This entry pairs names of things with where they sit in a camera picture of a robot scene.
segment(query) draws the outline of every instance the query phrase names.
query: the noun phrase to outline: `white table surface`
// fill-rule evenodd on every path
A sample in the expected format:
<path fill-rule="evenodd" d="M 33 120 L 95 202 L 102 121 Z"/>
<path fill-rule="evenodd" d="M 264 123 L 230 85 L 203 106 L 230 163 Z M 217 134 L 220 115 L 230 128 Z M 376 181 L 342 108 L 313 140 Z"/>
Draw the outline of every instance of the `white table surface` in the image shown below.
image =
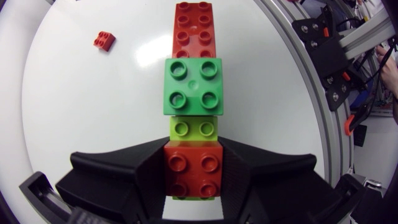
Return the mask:
<path fill-rule="evenodd" d="M 22 86 L 30 161 L 51 184 L 72 168 L 75 151 L 108 152 L 169 135 L 163 76 L 176 2 L 57 0 L 51 7 Z M 224 78 L 219 135 L 283 154 L 314 154 L 323 177 L 313 105 L 280 35 L 253 1 L 212 3 Z M 109 53 L 93 46 L 101 30 L 116 37 Z M 220 199 L 168 198 L 164 218 L 222 218 Z"/>

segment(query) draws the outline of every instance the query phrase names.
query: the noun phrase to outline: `lime green lego brick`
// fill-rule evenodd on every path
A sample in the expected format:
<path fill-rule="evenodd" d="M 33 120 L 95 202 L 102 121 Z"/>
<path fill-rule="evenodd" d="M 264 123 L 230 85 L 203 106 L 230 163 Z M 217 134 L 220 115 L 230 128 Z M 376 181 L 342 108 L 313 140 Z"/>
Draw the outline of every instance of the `lime green lego brick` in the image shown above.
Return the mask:
<path fill-rule="evenodd" d="M 176 197 L 173 196 L 173 200 L 214 200 L 214 197 L 208 197 L 208 198 L 200 198 L 200 197 Z"/>
<path fill-rule="evenodd" d="M 170 140 L 217 141 L 216 116 L 170 117 Z"/>
<path fill-rule="evenodd" d="M 169 58 L 164 74 L 164 114 L 223 114 L 220 58 Z"/>

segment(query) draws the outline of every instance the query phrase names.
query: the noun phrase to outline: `screw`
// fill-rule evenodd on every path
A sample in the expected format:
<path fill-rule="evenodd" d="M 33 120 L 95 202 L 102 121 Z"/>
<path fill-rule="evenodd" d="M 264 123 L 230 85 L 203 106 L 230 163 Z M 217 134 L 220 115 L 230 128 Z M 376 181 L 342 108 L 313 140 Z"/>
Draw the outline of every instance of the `screw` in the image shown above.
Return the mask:
<path fill-rule="evenodd" d="M 315 29 L 315 30 L 318 30 L 318 28 L 319 28 L 318 24 L 312 24 L 312 28 Z"/>
<path fill-rule="evenodd" d="M 329 78 L 327 78 L 326 80 L 328 81 L 329 84 L 332 84 L 332 83 L 333 83 L 333 77 L 329 77 Z"/>
<path fill-rule="evenodd" d="M 336 102 L 338 100 L 338 95 L 337 93 L 333 93 L 333 100 Z"/>
<path fill-rule="evenodd" d="M 318 43 L 316 43 L 315 41 L 311 40 L 311 47 L 313 47 L 313 48 L 318 47 Z"/>
<path fill-rule="evenodd" d="M 302 30 L 304 33 L 307 33 L 307 32 L 308 32 L 308 27 L 307 27 L 307 26 L 301 26 L 301 30 Z"/>

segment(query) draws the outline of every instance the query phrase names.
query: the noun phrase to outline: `stacked lego bricks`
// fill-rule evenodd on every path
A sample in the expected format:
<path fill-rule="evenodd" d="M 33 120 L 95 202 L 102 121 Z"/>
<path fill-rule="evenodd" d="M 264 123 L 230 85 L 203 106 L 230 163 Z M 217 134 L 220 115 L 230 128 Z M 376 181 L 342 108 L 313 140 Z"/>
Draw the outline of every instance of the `stacked lego bricks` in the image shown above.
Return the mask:
<path fill-rule="evenodd" d="M 164 146 L 169 196 L 220 196 L 223 147 L 215 115 L 223 114 L 223 71 L 215 58 L 214 33 L 211 4 L 176 5 L 173 52 L 164 77 L 163 110 L 173 115 Z"/>

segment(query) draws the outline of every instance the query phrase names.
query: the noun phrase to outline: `black bracket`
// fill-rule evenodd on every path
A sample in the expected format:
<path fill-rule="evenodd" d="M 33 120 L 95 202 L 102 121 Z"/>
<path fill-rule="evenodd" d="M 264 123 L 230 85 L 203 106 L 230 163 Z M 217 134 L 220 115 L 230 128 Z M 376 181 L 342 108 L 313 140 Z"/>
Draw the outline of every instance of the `black bracket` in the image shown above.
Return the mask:
<path fill-rule="evenodd" d="M 293 21 L 292 27 L 314 64 L 329 110 L 337 110 L 351 91 L 351 77 L 346 72 L 350 62 L 339 44 L 341 37 L 335 30 L 331 8 L 326 5 L 316 19 Z"/>

